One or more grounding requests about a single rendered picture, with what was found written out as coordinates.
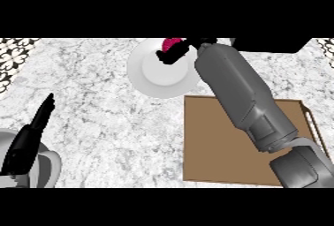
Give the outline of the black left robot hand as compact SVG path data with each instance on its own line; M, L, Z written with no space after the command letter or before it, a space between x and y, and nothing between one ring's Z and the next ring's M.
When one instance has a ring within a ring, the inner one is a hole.
M53 94L38 106L32 121L19 130L0 169L0 176L15 176L28 174L38 154L38 143L41 133L47 126L50 113L55 110Z

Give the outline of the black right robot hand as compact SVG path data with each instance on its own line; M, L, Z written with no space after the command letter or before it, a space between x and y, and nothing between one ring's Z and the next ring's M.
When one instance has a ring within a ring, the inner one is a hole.
M185 56L190 46L193 46L195 49L199 49L204 43L213 44L216 42L217 42L216 38L185 38L183 43L186 45L186 49L183 51L164 53L161 50L156 50L155 55L164 64L171 65Z

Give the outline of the pink cupcake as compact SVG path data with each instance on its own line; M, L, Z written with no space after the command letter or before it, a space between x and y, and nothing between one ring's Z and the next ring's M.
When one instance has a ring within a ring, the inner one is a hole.
M161 51L164 53L167 52L176 52L183 51L186 49L186 45L183 43L182 38L165 38L161 44Z

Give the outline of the white round plate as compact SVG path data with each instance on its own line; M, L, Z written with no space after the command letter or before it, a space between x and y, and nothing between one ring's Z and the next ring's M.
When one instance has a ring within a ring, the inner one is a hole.
M174 64L164 64L155 52L162 38L148 38L133 49L127 73L133 87L149 97L168 99L186 94L201 80L195 71L196 50L190 48Z

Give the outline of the brown wooden tray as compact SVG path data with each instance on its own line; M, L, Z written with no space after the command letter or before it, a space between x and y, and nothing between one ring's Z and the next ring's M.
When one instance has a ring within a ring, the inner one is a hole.
M331 178L328 150L309 108L298 100L275 103L295 131L269 153L232 124L216 97L183 98L183 180L298 188L319 187Z

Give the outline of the black appliance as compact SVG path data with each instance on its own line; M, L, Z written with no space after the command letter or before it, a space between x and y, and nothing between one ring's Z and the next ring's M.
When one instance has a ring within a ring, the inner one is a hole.
M245 52L294 54L309 41L309 38L230 38L230 46Z

